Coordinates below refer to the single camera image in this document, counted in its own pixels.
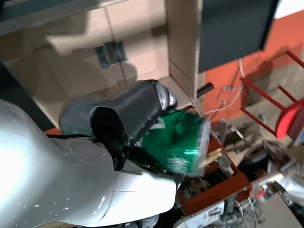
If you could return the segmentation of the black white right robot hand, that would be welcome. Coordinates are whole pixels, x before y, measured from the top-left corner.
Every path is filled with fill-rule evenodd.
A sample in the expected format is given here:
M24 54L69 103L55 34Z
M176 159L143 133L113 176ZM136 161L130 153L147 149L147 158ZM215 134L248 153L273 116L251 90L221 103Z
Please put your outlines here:
M85 228L143 221L169 211L178 184L132 162L141 140L164 126L172 92L135 81L103 99L83 96L59 117L60 135L43 133L15 104L0 102L0 225L37 228L53 221Z

